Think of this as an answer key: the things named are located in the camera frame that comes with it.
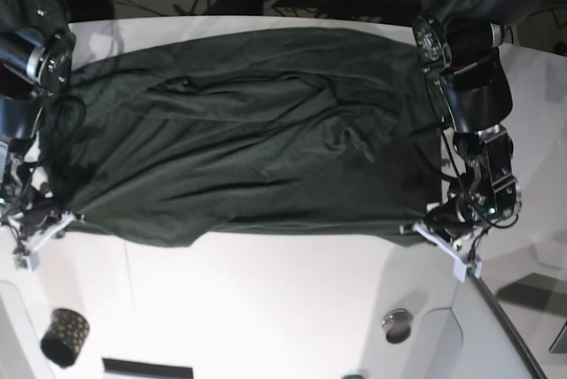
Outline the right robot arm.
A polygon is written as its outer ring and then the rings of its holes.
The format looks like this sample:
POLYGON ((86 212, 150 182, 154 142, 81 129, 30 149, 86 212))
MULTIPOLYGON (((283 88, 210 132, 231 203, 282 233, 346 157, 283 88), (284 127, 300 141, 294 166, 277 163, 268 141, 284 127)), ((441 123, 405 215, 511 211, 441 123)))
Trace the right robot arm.
POLYGON ((44 112, 60 104, 68 84, 76 43, 70 20, 66 0, 1 0, 1 223, 20 258, 74 219, 32 185, 49 160, 25 160, 44 112))

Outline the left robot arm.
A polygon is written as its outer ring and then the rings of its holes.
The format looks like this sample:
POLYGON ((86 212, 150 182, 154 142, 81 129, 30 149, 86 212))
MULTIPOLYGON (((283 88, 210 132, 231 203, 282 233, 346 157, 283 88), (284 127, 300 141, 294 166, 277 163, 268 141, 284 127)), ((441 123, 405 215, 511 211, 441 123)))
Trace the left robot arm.
POLYGON ((464 267, 479 265, 479 245, 494 228, 510 228, 521 209, 512 170, 513 142, 503 121, 513 98, 501 63, 507 30, 543 0, 423 0, 412 31, 433 118, 451 128, 443 144, 451 164, 447 201, 413 227, 464 267))

